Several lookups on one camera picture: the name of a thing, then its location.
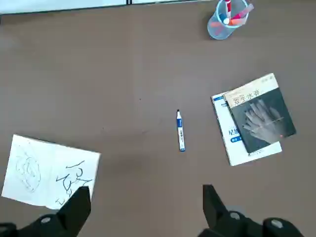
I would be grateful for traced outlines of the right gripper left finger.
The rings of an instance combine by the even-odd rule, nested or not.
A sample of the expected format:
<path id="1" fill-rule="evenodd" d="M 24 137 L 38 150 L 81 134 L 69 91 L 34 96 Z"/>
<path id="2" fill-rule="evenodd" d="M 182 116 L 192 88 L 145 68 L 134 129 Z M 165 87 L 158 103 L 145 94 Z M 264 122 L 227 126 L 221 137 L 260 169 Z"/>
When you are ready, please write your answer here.
<path id="1" fill-rule="evenodd" d="M 13 223 L 1 223 L 2 237 L 76 237 L 91 213 L 88 186 L 78 188 L 55 213 L 39 217 L 31 224 L 17 229 Z"/>

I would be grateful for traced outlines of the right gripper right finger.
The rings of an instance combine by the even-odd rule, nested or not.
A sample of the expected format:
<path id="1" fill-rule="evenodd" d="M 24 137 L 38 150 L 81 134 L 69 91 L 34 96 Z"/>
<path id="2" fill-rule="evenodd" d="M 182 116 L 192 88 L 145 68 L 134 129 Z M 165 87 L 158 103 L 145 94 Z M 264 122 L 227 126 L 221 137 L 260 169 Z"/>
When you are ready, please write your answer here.
<path id="1" fill-rule="evenodd" d="M 291 222 L 270 217 L 259 224 L 238 211 L 229 211 L 213 185 L 203 185 L 203 212 L 208 223 L 200 237 L 301 237 Z"/>

